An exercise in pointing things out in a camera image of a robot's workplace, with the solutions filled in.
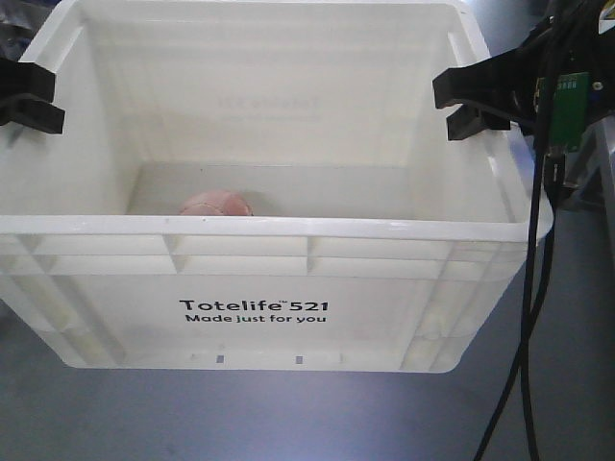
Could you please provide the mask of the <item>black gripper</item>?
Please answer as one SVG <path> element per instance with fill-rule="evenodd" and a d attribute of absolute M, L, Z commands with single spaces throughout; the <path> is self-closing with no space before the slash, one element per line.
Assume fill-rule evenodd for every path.
<path fill-rule="evenodd" d="M 446 118 L 449 141 L 483 131 L 508 131 L 510 121 L 498 115 L 535 120 L 553 61 L 559 62 L 556 84 L 561 75 L 589 73 L 586 129 L 614 113 L 614 3 L 560 4 L 564 10 L 558 24 L 552 16 L 542 20 L 517 49 L 448 68 L 433 79 L 437 109 L 462 105 Z"/>

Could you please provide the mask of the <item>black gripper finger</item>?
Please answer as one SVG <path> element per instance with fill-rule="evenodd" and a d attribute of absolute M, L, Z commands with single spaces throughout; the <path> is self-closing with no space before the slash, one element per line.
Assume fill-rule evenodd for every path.
<path fill-rule="evenodd" d="M 24 97 L 1 101 L 1 125 L 17 123 L 48 134 L 62 134 L 65 112 L 52 104 Z"/>
<path fill-rule="evenodd" d="M 56 75 L 34 62 L 1 59 L 1 100 L 17 96 L 34 97 L 51 103 Z"/>

